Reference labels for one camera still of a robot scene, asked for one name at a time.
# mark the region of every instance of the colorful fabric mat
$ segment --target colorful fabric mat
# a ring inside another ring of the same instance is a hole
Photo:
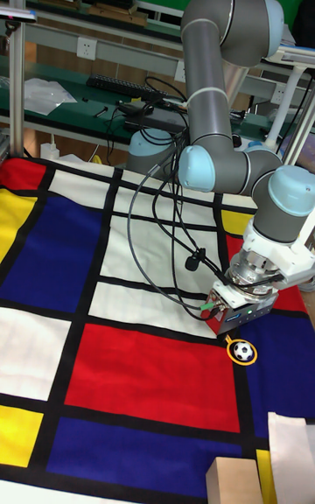
[[[156,293],[135,265],[127,215],[141,179],[98,164],[0,167],[5,501],[53,502],[57,490],[65,504],[206,504],[215,457],[258,456],[267,470],[269,411],[315,417],[315,336],[298,289],[234,332],[258,351],[253,366],[234,364],[224,340]],[[139,193],[131,232],[143,268],[173,296],[171,242],[151,211],[159,185],[149,179]],[[226,269],[254,204],[184,195],[187,229]],[[157,214],[170,230],[167,189]],[[188,242],[178,224],[176,234]],[[178,287],[198,308],[212,277],[204,265],[186,270],[186,258],[177,246]]]

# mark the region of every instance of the aluminum pole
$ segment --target aluminum pole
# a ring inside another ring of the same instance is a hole
[[[315,121],[315,86],[312,89],[310,96],[307,100],[302,115],[298,121],[295,132],[293,133],[288,147],[283,156],[283,163],[285,165],[294,165],[300,151],[302,150],[305,140],[312,128]]]
[[[10,0],[10,7],[25,8],[25,0]],[[10,36],[10,154],[23,156],[25,85],[25,24]]]

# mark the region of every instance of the keyboard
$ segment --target keyboard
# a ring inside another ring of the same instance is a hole
[[[167,92],[163,92],[162,90],[156,91],[147,86],[140,86],[133,82],[118,80],[117,78],[110,78],[109,76],[101,76],[100,74],[91,74],[87,79],[87,86],[99,88],[100,90],[108,90],[109,92],[116,92],[117,94],[128,95],[131,98],[141,98],[145,101],[162,100],[168,96]]]

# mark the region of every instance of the power outlet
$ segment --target power outlet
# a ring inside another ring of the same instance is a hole
[[[178,61],[174,80],[177,82],[186,82],[185,65],[183,60]]]
[[[272,95],[271,98],[271,103],[275,103],[276,105],[280,105],[283,97],[284,97],[284,90],[285,90],[286,84],[281,84],[278,82],[275,87],[275,91]]]
[[[96,59],[96,45],[97,39],[92,38],[78,38],[77,56],[82,59]]]

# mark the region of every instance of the small soccer ball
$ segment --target small soccer ball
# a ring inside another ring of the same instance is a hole
[[[247,362],[251,361],[254,357],[254,351],[252,347],[245,341],[239,341],[238,343],[235,343],[233,352],[235,358],[237,358],[238,361]]]

